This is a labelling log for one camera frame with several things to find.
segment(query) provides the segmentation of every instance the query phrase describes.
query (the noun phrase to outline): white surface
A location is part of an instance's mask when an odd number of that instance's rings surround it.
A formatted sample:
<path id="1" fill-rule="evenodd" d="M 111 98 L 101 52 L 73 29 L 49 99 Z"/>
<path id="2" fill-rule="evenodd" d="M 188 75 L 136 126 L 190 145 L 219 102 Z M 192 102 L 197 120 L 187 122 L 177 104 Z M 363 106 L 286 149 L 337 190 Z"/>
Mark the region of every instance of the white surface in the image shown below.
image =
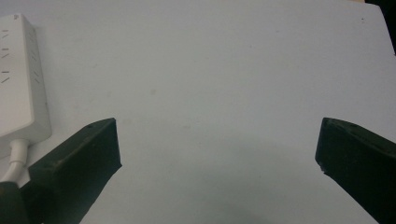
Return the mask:
<path id="1" fill-rule="evenodd" d="M 82 223 L 375 223 L 314 156 L 323 117 L 396 139 L 378 7 L 3 0 L 16 11 L 36 27 L 53 128 L 30 162 L 118 120 L 123 167 Z"/>
<path id="2" fill-rule="evenodd" d="M 0 18 L 0 96 L 0 158 L 12 140 L 50 137 L 35 30 L 21 14 Z"/>

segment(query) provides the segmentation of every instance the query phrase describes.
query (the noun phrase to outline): white table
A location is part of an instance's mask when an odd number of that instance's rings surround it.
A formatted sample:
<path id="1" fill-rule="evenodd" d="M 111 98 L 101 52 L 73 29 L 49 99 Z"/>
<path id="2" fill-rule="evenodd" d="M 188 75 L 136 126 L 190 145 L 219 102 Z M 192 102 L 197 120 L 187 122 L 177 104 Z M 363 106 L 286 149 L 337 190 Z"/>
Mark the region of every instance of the white table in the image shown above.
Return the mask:
<path id="1" fill-rule="evenodd" d="M 323 117 L 396 140 L 396 57 L 378 7 L 0 2 L 0 16 L 16 12 L 36 28 L 53 128 L 29 163 L 118 121 L 123 167 L 82 223 L 375 223 L 314 157 Z"/>

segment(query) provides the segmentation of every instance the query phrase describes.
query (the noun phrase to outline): white cable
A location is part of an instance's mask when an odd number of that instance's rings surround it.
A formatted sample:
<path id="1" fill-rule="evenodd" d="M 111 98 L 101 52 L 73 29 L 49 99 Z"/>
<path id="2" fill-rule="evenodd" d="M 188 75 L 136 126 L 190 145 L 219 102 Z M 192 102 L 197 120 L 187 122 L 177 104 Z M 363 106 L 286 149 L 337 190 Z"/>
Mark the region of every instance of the white cable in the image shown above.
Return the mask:
<path id="1" fill-rule="evenodd" d="M 26 164 L 27 148 L 29 141 L 25 139 L 16 139 L 11 143 L 11 156 L 9 158 L 9 168 L 6 174 L 1 179 L 3 181 L 17 182 L 23 167 Z"/>

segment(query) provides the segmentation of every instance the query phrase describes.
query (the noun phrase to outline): power outlet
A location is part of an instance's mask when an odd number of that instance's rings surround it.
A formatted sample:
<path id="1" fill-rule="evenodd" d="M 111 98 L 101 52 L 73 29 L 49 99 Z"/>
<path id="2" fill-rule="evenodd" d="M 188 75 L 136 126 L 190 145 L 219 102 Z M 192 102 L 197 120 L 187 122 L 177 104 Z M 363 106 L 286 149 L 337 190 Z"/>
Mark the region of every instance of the power outlet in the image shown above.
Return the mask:
<path id="1" fill-rule="evenodd" d="M 35 29 L 22 14 L 0 18 L 0 158 L 9 143 L 51 135 Z"/>

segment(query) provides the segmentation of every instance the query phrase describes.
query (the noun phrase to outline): power strip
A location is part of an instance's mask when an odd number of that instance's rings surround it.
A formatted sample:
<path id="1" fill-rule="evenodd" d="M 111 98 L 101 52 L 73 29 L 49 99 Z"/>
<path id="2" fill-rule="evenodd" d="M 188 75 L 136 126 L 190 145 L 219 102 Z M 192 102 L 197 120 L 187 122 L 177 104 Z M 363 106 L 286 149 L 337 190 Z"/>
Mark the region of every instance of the power strip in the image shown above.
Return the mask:
<path id="1" fill-rule="evenodd" d="M 22 14 L 0 18 L 0 158 L 10 142 L 51 135 L 35 29 Z"/>

